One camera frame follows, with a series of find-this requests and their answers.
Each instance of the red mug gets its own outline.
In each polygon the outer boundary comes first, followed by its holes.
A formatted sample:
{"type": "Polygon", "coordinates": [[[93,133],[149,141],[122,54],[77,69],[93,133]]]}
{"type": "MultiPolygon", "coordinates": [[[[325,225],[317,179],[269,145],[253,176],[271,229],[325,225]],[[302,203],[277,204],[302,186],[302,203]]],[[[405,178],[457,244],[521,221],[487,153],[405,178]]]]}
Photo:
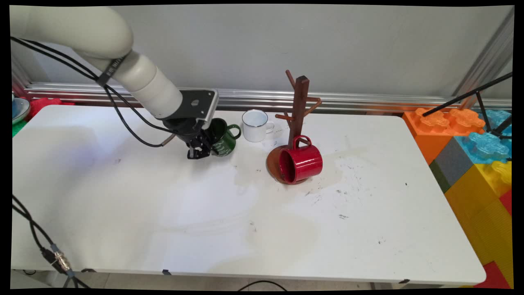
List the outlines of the red mug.
{"type": "Polygon", "coordinates": [[[282,178],[288,184],[295,184],[299,180],[318,175],[322,171],[322,156],[319,149],[311,143],[309,137],[297,135],[293,139],[291,149],[280,150],[278,165],[282,178]],[[306,138],[309,144],[298,147],[297,140],[306,138]]]}

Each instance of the wooden mug tree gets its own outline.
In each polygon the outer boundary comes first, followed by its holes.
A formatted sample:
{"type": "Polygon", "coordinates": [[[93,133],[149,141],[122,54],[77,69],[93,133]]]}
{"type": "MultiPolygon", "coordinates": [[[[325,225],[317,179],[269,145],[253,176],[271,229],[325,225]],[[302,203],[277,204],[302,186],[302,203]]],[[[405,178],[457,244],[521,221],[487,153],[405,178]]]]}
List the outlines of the wooden mug tree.
{"type": "MultiPolygon", "coordinates": [[[[295,81],[293,80],[293,76],[291,75],[291,72],[289,70],[286,70],[286,75],[288,76],[289,82],[291,83],[291,86],[294,90],[292,113],[291,116],[289,116],[287,112],[284,112],[284,115],[276,114],[275,117],[278,119],[286,120],[289,126],[289,140],[287,145],[281,145],[273,149],[266,159],[266,165],[269,173],[273,176],[274,179],[281,183],[286,182],[282,178],[282,175],[280,173],[280,167],[278,165],[280,150],[282,150],[283,148],[292,148],[293,139],[295,138],[295,136],[302,134],[302,123],[304,122],[304,117],[311,113],[322,103],[322,101],[318,97],[308,97],[309,79],[306,78],[306,76],[300,76],[295,81]],[[305,104],[308,101],[315,102],[315,105],[310,107],[308,110],[304,111],[305,104]]],[[[304,138],[300,138],[299,141],[305,144],[310,144],[304,138]]],[[[296,184],[302,183],[304,181],[306,180],[297,181],[296,184]]]]}

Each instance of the mug tree base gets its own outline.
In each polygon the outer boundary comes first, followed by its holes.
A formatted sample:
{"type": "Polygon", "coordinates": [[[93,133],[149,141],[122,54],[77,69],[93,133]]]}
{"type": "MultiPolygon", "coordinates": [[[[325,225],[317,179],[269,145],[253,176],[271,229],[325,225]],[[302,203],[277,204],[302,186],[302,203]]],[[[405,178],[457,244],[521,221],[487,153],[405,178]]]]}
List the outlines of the mug tree base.
{"type": "MultiPolygon", "coordinates": [[[[283,148],[286,148],[287,145],[281,145],[281,146],[278,146],[276,148],[274,148],[270,153],[269,155],[267,155],[267,159],[266,159],[266,166],[267,166],[267,171],[269,172],[269,174],[271,174],[271,176],[273,176],[273,178],[280,182],[280,183],[284,183],[284,184],[289,184],[287,182],[284,181],[284,178],[282,178],[282,174],[280,173],[280,167],[278,166],[278,156],[279,156],[279,153],[280,153],[280,150],[283,149],[283,148]]],[[[306,181],[306,179],[303,179],[303,180],[299,180],[297,181],[296,183],[294,184],[300,184],[300,183],[303,183],[304,181],[306,181]]]]}

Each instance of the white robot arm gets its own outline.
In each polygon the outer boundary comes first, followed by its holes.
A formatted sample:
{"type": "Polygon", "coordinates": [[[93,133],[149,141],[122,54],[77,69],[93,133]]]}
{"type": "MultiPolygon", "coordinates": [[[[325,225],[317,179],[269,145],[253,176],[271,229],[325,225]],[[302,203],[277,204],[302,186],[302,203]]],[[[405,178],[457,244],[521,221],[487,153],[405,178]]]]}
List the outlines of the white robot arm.
{"type": "Polygon", "coordinates": [[[179,131],[177,135],[189,148],[201,148],[200,140],[194,140],[198,136],[194,131],[208,128],[218,102],[217,92],[207,89],[206,94],[211,96],[209,107],[184,116],[190,113],[186,111],[190,110],[191,101],[197,100],[196,94],[184,99],[149,58],[132,50],[133,32],[116,11],[109,7],[10,5],[9,25],[12,37],[71,47],[101,71],[113,60],[127,55],[112,78],[155,118],[169,129],[179,131]],[[190,130],[193,122],[199,121],[198,130],[190,130]]]}

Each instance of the red object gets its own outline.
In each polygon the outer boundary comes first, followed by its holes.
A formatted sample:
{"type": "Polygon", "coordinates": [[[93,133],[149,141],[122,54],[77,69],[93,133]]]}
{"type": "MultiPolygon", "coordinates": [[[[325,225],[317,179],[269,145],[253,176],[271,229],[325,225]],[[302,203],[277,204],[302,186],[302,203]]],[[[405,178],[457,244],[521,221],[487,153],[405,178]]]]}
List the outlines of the red object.
{"type": "Polygon", "coordinates": [[[509,190],[507,193],[502,195],[499,198],[500,202],[504,205],[506,210],[509,212],[509,215],[511,215],[511,190],[509,190]]]}
{"type": "Polygon", "coordinates": [[[298,135],[293,139],[291,149],[284,148],[280,150],[278,164],[284,181],[294,184],[297,181],[320,174],[322,171],[322,156],[319,149],[311,143],[309,137],[298,135]],[[299,138],[306,138],[309,144],[297,147],[299,138]]]}
{"type": "Polygon", "coordinates": [[[511,289],[494,261],[486,264],[484,270],[486,271],[486,280],[476,284],[473,286],[474,288],[511,289]]]}
{"type": "Polygon", "coordinates": [[[48,99],[48,98],[40,98],[32,100],[31,102],[31,110],[27,114],[27,117],[24,118],[24,120],[28,121],[31,120],[43,107],[49,106],[50,104],[66,104],[69,106],[74,106],[74,102],[62,102],[58,98],[48,99]]]}

